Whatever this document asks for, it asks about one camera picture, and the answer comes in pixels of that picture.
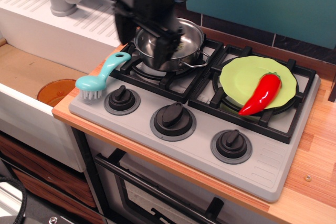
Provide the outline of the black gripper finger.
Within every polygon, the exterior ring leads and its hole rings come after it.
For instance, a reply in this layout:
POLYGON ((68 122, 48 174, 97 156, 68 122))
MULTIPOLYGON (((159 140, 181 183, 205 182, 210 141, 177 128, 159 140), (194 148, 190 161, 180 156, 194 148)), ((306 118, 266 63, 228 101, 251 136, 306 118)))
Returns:
POLYGON ((135 37, 136 23, 131 18, 115 13, 115 24, 120 42, 128 44, 135 37))
POLYGON ((152 67, 159 70, 163 64, 170 61, 181 41, 181 35, 155 37, 152 67))

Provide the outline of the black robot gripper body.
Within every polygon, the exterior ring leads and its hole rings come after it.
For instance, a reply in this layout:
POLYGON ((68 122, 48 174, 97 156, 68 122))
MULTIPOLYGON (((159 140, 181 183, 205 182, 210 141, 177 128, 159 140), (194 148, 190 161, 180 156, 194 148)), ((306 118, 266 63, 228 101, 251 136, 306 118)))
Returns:
POLYGON ((183 0, 115 0, 114 14, 131 18, 154 37, 183 35, 175 4, 183 0))

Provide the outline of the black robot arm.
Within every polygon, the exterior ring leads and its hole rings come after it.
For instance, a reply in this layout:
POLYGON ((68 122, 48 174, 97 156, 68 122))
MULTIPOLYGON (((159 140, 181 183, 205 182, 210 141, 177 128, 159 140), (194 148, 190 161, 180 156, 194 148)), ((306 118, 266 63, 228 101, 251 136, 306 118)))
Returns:
POLYGON ((116 0, 114 14, 122 44, 129 43, 141 27, 155 38, 153 67, 159 68, 171 59, 183 35, 175 0, 116 0))

